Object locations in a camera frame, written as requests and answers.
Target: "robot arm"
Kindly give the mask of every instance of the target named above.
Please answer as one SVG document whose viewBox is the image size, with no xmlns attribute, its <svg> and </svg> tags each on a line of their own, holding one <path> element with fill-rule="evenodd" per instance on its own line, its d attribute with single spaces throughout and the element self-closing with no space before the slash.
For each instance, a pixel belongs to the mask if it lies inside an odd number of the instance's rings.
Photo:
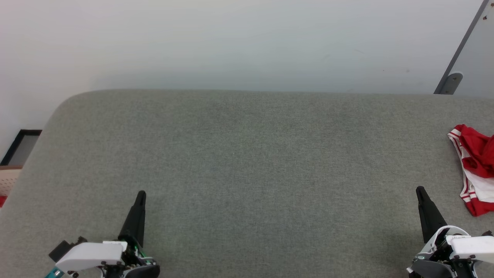
<svg viewBox="0 0 494 278">
<path fill-rule="evenodd" d="M 142 251 L 145 205 L 146 193 L 140 191 L 118 240 L 93 243 L 79 237 L 76 243 L 61 242 L 49 254 L 55 268 L 46 278 L 59 278 L 65 273 L 77 278 L 77 271 L 90 268 L 98 268 L 102 278 L 157 278 L 159 265 Z"/>
<path fill-rule="evenodd" d="M 407 268 L 410 278 L 477 278 L 475 264 L 494 263 L 494 236 L 472 237 L 447 225 L 425 189 L 416 190 L 425 246 Z"/>
</svg>

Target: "teal object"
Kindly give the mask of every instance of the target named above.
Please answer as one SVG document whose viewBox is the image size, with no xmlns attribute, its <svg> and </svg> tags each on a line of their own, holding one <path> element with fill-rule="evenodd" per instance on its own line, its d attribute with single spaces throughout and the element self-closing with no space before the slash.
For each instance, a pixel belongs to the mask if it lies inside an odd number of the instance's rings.
<svg viewBox="0 0 494 278">
<path fill-rule="evenodd" d="M 59 278 L 64 275 L 63 271 L 58 269 L 57 267 L 52 269 L 48 275 L 46 275 L 44 278 Z"/>
</svg>

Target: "gray hinge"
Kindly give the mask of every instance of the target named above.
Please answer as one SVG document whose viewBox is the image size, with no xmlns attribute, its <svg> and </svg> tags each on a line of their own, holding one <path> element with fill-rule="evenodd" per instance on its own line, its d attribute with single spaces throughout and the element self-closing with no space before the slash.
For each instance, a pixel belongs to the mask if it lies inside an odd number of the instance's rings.
<svg viewBox="0 0 494 278">
<path fill-rule="evenodd" d="M 450 74 L 448 78 L 446 78 L 439 94 L 454 94 L 454 91 L 456 91 L 456 88 L 458 88 L 462 79 L 463 75 L 459 72 Z"/>
</svg>

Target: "beige basket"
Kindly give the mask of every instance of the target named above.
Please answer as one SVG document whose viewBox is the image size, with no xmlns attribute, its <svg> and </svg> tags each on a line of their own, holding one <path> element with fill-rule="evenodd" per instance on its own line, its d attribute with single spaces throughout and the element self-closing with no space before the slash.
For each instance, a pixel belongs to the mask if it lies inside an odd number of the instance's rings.
<svg viewBox="0 0 494 278">
<path fill-rule="evenodd" d="M 8 196 L 21 173 L 21 167 L 0 167 L 0 196 Z"/>
</svg>

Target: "gray table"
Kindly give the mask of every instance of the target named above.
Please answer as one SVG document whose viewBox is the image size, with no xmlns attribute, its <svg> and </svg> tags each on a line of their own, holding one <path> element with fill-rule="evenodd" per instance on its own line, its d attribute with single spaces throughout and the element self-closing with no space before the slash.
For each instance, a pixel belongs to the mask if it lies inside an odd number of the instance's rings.
<svg viewBox="0 0 494 278">
<path fill-rule="evenodd" d="M 494 213 L 474 218 L 459 198 L 446 136 L 491 135 L 493 111 L 445 95 L 80 94 L 0 213 L 0 276 L 43 277 L 63 239 L 114 239 L 143 189 L 161 277 L 406 277 L 423 246 L 417 186 L 449 224 L 494 229 Z"/>
</svg>

